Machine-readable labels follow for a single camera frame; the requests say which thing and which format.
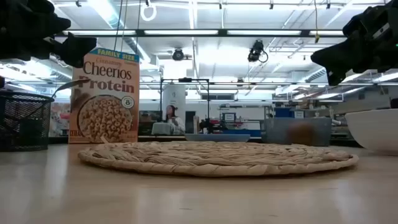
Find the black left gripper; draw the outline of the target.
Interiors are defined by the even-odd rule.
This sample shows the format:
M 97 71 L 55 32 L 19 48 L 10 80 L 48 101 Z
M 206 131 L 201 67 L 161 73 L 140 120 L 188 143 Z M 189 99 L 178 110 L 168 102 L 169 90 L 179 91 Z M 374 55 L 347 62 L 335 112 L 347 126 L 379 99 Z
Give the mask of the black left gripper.
M 55 54 L 67 65 L 82 68 L 85 55 L 97 45 L 95 37 L 69 32 L 63 43 L 46 41 L 70 26 L 50 1 L 1 0 L 1 59 L 45 60 Z

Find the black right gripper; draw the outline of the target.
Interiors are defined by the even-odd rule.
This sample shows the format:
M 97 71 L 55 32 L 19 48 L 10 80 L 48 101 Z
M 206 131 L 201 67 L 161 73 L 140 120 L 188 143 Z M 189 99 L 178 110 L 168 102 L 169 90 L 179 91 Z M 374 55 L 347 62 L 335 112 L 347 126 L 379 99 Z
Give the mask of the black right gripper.
M 368 7 L 344 26 L 348 42 L 317 50 L 312 62 L 326 69 L 330 86 L 337 86 L 346 72 L 373 69 L 386 72 L 397 68 L 397 0 Z

